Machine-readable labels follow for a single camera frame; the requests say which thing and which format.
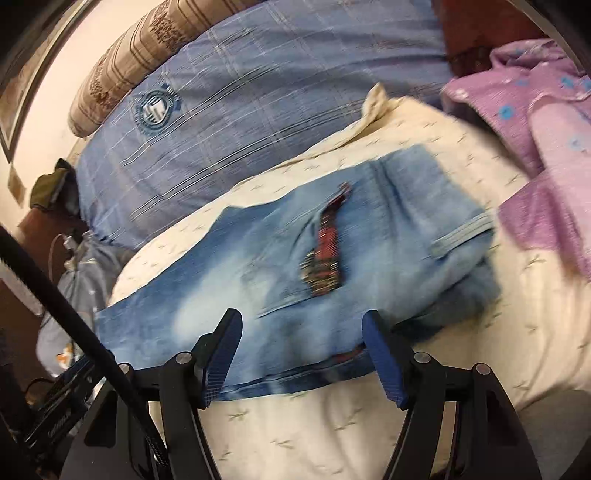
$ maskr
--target green cloth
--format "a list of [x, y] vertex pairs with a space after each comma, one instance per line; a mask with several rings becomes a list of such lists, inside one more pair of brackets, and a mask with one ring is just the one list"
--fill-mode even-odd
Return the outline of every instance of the green cloth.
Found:
[[42, 210], [51, 210], [66, 182], [70, 171], [66, 168], [56, 168], [53, 173], [41, 175], [31, 191], [30, 206]]

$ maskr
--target pillowcase logo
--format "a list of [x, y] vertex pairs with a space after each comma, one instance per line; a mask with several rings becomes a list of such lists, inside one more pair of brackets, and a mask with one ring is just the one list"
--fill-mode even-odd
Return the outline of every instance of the pillowcase logo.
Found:
[[173, 112], [180, 108], [181, 97], [163, 83], [161, 89], [143, 94], [135, 104], [135, 123], [144, 133], [155, 134], [168, 125]]

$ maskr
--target blue gripper pad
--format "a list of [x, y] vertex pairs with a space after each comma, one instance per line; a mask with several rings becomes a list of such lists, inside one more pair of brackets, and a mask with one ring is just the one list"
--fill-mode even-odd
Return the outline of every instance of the blue gripper pad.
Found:
[[382, 320], [378, 312], [370, 310], [365, 313], [361, 322], [363, 341], [374, 363], [379, 380], [382, 382], [386, 397], [395, 402], [398, 408], [401, 408], [408, 398], [404, 390], [402, 369], [390, 353], [390, 348], [384, 339], [384, 335], [387, 335], [388, 332], [380, 323]]
[[217, 339], [217, 345], [205, 370], [202, 400], [206, 407], [219, 395], [242, 337], [242, 315], [240, 312], [228, 309], [212, 336], [214, 338], [219, 336], [219, 339]]

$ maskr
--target picture frame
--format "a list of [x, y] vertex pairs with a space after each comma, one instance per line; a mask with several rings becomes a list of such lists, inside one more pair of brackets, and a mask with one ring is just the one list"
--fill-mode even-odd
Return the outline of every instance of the picture frame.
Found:
[[51, 62], [80, 21], [99, 1], [76, 0], [0, 93], [0, 144], [9, 163], [14, 158], [31, 102]]

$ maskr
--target pink cloth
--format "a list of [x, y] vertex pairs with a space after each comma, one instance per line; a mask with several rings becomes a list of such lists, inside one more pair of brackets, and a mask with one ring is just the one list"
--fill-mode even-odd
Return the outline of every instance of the pink cloth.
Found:
[[444, 108], [469, 105], [532, 178], [499, 208], [516, 241], [558, 250], [591, 278], [591, 80], [552, 40], [496, 48], [491, 63], [449, 82]]

